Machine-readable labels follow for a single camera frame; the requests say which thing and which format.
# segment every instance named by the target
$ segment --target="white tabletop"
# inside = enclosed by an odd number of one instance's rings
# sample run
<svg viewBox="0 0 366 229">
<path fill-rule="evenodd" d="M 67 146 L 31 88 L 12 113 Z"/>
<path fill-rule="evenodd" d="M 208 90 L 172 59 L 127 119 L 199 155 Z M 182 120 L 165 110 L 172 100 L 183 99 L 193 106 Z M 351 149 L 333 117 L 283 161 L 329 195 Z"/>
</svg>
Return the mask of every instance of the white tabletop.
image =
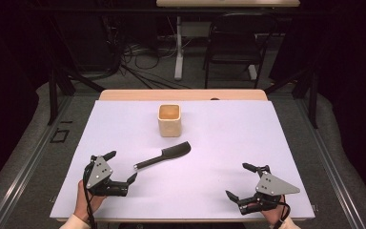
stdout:
<svg viewBox="0 0 366 229">
<path fill-rule="evenodd" d="M 158 7 L 298 7 L 298 0 L 157 0 Z"/>
<path fill-rule="evenodd" d="M 161 137 L 161 104 L 181 106 L 182 135 Z M 247 162 L 269 165 L 272 174 L 298 187 L 287 196 L 293 219 L 314 212 L 270 101 L 96 101 L 51 212 L 66 220 L 73 212 L 77 182 L 91 155 L 117 151 L 108 161 L 111 179 L 125 181 L 133 165 L 161 155 L 161 149 L 189 141 L 192 150 L 138 172 L 126 197 L 108 197 L 95 213 L 105 221 L 249 221 L 225 191 L 240 198 L 254 195 L 259 176 L 242 168 Z"/>
</svg>

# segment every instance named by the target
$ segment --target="table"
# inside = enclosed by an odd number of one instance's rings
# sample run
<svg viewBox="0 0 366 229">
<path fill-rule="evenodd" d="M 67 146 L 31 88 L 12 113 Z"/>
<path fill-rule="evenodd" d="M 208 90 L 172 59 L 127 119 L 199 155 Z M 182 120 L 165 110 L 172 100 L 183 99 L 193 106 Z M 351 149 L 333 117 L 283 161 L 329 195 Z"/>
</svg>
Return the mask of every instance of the table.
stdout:
<svg viewBox="0 0 366 229">
<path fill-rule="evenodd" d="M 210 100 L 216 97 L 224 100 Z M 156 115 L 164 103 L 181 106 L 181 137 L 160 136 Z M 111 179 L 124 181 L 134 173 L 132 166 L 137 162 L 159 156 L 161 149 L 186 140 L 192 145 L 187 155 L 138 171 L 127 196 L 107 198 L 95 213 L 96 220 L 264 219 L 260 213 L 240 215 L 225 194 L 225 190 L 240 198 L 254 194 L 259 177 L 243 169 L 243 162 L 269 164 L 274 175 L 300 188 L 299 194 L 287 196 L 293 219 L 315 217 L 274 107 L 263 91 L 107 90 L 94 105 L 51 218 L 66 220 L 71 215 L 76 183 L 91 155 L 116 150 L 117 155 L 108 161 L 114 170 Z"/>
<path fill-rule="evenodd" d="M 156 5 L 158 7 L 172 7 L 172 8 L 241 8 L 241 7 L 269 7 L 269 8 L 288 8 L 298 7 L 298 0 L 157 0 Z M 177 35 L 177 56 L 176 67 L 174 69 L 174 79 L 181 80 L 183 74 L 183 50 L 182 50 L 182 22 L 181 17 L 177 16 L 176 23 L 176 35 Z M 249 74 L 256 75 L 254 66 L 249 68 Z"/>
</svg>

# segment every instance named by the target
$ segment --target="black spatula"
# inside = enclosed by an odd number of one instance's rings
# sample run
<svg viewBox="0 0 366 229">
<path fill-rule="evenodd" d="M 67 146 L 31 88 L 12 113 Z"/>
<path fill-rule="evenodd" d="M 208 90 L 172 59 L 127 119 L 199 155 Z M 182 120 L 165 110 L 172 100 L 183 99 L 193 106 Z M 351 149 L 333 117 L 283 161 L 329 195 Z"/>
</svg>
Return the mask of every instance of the black spatula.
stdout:
<svg viewBox="0 0 366 229">
<path fill-rule="evenodd" d="M 189 144 L 188 141 L 185 141 L 181 144 L 166 148 L 162 150 L 162 155 L 157 156 L 155 158 L 142 161 L 136 165 L 133 166 L 134 169 L 142 169 L 144 167 L 150 166 L 152 164 L 155 164 L 159 161 L 165 160 L 165 159 L 172 159 L 177 158 L 180 156 L 186 155 L 190 150 L 192 149 L 192 146 Z"/>
</svg>

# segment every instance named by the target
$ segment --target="person's left hand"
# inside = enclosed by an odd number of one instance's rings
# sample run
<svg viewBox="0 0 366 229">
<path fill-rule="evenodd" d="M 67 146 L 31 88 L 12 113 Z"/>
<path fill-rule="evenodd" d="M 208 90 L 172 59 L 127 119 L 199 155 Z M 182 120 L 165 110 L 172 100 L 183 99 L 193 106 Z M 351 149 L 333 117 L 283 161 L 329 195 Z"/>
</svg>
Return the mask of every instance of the person's left hand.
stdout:
<svg viewBox="0 0 366 229">
<path fill-rule="evenodd" d="M 88 193 L 89 199 L 91 199 L 91 210 L 93 212 L 97 211 L 99 209 L 100 205 L 102 204 L 103 200 L 106 197 L 98 197 L 93 196 L 91 193 Z M 83 188 L 83 180 L 79 180 L 78 182 L 78 194 L 76 197 L 76 205 L 75 205 L 75 211 L 73 214 L 82 219 L 85 222 L 88 222 L 88 203 L 86 202 L 84 188 Z"/>
</svg>

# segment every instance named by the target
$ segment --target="chair backrest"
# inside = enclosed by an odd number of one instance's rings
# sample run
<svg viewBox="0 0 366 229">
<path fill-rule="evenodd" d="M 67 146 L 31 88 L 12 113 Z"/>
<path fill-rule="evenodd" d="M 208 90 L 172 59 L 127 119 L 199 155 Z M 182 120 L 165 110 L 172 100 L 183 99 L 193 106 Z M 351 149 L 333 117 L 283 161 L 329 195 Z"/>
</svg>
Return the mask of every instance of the chair backrest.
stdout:
<svg viewBox="0 0 366 229">
<path fill-rule="evenodd" d="M 268 38 L 277 28 L 277 21 L 270 14 L 228 12 L 217 16 L 210 25 L 210 39 L 226 35 L 254 35 L 267 33 Z"/>
</svg>

